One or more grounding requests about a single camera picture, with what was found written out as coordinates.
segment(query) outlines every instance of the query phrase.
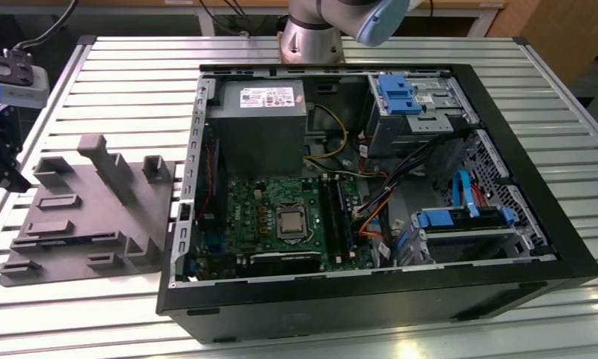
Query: ram slot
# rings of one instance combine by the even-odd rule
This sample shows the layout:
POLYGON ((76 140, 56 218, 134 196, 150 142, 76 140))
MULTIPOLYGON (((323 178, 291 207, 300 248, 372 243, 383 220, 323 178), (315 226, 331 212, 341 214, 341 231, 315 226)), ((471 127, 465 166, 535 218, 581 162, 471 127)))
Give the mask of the ram slot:
POLYGON ((351 221, 339 179, 333 177, 319 179, 319 201, 327 236, 328 260, 337 264, 348 260, 353 245, 351 221))

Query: wooden cabinet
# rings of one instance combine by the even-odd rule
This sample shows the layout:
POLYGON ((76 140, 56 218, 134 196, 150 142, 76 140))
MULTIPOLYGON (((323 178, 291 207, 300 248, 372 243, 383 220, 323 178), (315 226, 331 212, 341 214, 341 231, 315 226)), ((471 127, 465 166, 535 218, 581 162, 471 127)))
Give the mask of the wooden cabinet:
POLYGON ((598 55, 598 0, 509 0, 489 37, 525 37, 572 84, 598 55))

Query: aluminum work table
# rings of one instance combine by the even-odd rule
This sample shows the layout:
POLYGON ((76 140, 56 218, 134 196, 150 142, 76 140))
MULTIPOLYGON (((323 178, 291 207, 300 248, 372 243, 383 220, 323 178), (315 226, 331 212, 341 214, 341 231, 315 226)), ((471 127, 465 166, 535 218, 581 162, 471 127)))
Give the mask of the aluminum work table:
MULTIPOLYGON (((475 66, 598 259, 598 125, 532 47, 511 39, 395 38, 376 49, 345 40, 344 49, 349 63, 475 66)), ((86 163, 76 151, 80 135, 103 133, 128 162, 156 154, 179 161, 182 178, 199 65, 273 63, 277 58, 273 37, 102 37, 94 45, 79 45, 20 155, 24 174, 38 183, 32 168, 42 156, 86 163)), ((35 189, 0 191, 0 265, 34 195, 35 189)), ((155 314, 159 280, 155 273, 0 286, 0 355, 598 358, 598 279, 484 321, 212 346, 155 314)))

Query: open computer tower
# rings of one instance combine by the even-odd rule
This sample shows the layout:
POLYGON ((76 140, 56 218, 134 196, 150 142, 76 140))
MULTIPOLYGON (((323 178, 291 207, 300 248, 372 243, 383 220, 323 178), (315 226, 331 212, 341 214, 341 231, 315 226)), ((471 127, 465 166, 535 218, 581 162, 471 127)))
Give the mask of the open computer tower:
POLYGON ((203 343, 496 316, 598 265, 469 65, 202 68, 158 313, 203 343))

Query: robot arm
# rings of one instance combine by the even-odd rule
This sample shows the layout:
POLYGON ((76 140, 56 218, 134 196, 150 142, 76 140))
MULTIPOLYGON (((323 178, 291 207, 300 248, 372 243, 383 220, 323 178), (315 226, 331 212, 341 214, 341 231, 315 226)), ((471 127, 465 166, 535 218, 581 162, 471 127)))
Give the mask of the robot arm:
MULTIPOLYGON (((413 0, 419 5, 423 0, 413 0)), ((383 44, 401 25, 411 0, 292 0, 281 40, 284 62, 343 59, 341 31, 367 46, 383 44)))

